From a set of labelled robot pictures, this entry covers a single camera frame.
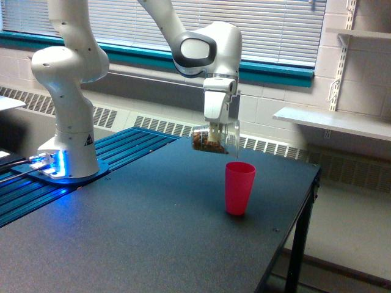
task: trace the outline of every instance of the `clear plastic cup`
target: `clear plastic cup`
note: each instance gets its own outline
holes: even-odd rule
[[[240,122],[196,126],[192,132],[192,147],[197,151],[229,154],[239,157]]]

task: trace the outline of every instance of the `red cup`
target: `red cup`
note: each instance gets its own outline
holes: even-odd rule
[[[249,202],[256,169],[244,162],[225,165],[225,210],[231,215],[243,215]]]

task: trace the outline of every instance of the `window sill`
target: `window sill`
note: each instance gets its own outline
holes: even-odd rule
[[[43,49],[53,45],[63,45],[64,41],[57,37],[21,34],[0,31],[0,46],[19,49]],[[99,43],[108,54],[111,62],[123,62],[134,65],[146,65],[175,69],[171,53],[151,49]],[[271,65],[242,61],[239,68],[240,80],[244,82],[261,82],[272,84],[311,87],[313,69]]]

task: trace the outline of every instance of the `black tabletop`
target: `black tabletop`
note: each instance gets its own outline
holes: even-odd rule
[[[319,168],[250,150],[245,217],[225,164],[180,139],[0,229],[1,292],[253,292]]]

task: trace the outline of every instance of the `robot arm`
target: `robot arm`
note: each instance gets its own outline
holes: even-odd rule
[[[87,0],[48,0],[48,8],[49,20],[65,47],[45,48],[32,58],[32,72],[48,89],[56,108],[56,135],[38,152],[53,154],[53,167],[44,171],[48,176],[82,178],[99,168],[92,104],[82,95],[80,85],[105,76],[109,59],[93,37]]]
[[[242,36],[231,24],[216,21],[196,31],[186,31],[171,0],[138,0],[167,40],[177,70],[194,78],[205,72],[205,120],[210,141],[217,142],[221,124],[228,123],[229,105],[238,88]]]

